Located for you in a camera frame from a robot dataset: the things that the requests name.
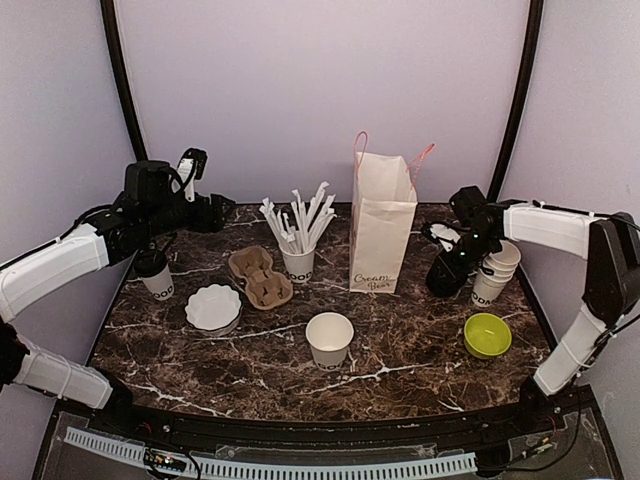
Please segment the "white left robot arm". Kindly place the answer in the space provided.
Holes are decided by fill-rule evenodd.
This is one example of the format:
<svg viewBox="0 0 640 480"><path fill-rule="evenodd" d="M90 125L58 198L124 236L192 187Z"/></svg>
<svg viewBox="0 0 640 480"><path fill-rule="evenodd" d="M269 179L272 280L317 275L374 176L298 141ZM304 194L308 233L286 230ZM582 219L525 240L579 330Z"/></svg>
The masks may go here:
<svg viewBox="0 0 640 480"><path fill-rule="evenodd" d="M234 201L195 192L207 161L203 150L186 150L178 166L166 161L132 163L116 200L87 210L59 237L1 267L1 383L78 402L94 410L120 436L141 427L131 393L114 376L53 354L19 335L20 312L60 287L91 272L139 258L155 240L181 229L223 229Z"/></svg>

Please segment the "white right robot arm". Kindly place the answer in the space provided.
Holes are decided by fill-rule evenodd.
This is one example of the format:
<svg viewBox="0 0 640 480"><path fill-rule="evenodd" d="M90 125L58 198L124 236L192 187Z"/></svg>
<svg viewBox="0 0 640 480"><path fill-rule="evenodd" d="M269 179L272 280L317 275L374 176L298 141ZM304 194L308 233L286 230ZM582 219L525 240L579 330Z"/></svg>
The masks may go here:
<svg viewBox="0 0 640 480"><path fill-rule="evenodd" d="M594 213L544 202L492 202L476 186L449 200L460 235L443 243L426 277L429 290L451 297L471 273L491 275L491 256L508 243L550 248L533 280L540 292L557 288L577 314L529 381L532 393L510 413L521 434L534 432L549 416L550 398L590 368L610 338L639 320L639 227L626 212Z"/></svg>

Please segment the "white paper cup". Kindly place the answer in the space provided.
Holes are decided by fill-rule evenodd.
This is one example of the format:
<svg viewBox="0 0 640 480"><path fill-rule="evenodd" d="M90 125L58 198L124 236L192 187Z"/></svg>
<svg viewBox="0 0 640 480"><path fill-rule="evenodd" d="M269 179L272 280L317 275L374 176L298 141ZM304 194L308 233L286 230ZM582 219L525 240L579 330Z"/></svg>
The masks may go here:
<svg viewBox="0 0 640 480"><path fill-rule="evenodd" d="M305 336L315 365L323 371L334 371L347 356L354 327L344 315L323 312L308 322Z"/></svg>
<svg viewBox="0 0 640 480"><path fill-rule="evenodd" d="M165 301L174 294L174 282L168 265L151 270L137 269L136 272L155 300Z"/></svg>

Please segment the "black cup lid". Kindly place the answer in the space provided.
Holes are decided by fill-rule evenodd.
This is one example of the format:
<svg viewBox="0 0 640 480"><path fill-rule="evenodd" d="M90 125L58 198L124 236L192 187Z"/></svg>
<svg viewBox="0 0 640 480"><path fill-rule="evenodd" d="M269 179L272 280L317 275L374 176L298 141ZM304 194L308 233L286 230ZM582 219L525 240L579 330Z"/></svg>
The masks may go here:
<svg viewBox="0 0 640 480"><path fill-rule="evenodd" d="M150 249L139 252L133 268L140 278L151 278L160 274L167 266L167 257L162 250Z"/></svg>

